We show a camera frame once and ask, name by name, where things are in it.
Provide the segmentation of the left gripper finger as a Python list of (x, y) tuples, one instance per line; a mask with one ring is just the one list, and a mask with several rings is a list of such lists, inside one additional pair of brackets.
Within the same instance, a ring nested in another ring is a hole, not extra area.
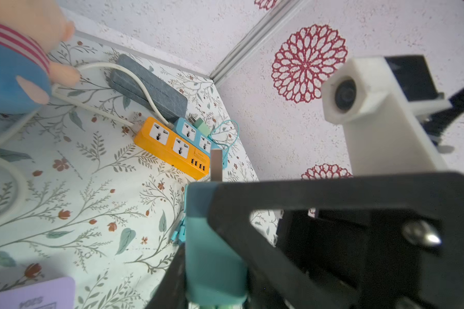
[(186, 247), (181, 245), (145, 309), (186, 309)]

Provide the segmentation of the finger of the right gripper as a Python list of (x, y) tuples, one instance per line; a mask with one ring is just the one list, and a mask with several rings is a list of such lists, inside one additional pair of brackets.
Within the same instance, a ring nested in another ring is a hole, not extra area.
[[(279, 209), (299, 221), (293, 250), (249, 221)], [(464, 308), (464, 175), (428, 173), (220, 184), (210, 227), (246, 262), (254, 307)]]

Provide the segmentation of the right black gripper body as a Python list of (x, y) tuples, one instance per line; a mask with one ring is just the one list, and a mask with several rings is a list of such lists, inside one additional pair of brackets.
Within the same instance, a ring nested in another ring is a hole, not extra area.
[(250, 272), (248, 308), (291, 308), (279, 287), (305, 308), (464, 308), (464, 214), (287, 211), (277, 247), (303, 278)]

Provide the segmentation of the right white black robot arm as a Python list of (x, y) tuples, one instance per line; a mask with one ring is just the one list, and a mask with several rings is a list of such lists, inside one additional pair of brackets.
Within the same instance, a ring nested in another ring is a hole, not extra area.
[(464, 175), (439, 152), (464, 88), (421, 55), (350, 59), (322, 86), (350, 178), (221, 184), (210, 227), (247, 265), (246, 308), (464, 308)]

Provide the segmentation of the orange power strip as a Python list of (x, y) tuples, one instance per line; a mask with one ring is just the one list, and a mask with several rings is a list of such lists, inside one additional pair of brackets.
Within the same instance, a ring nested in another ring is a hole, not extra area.
[(209, 175), (210, 157), (156, 118), (146, 119), (134, 143), (196, 180)]

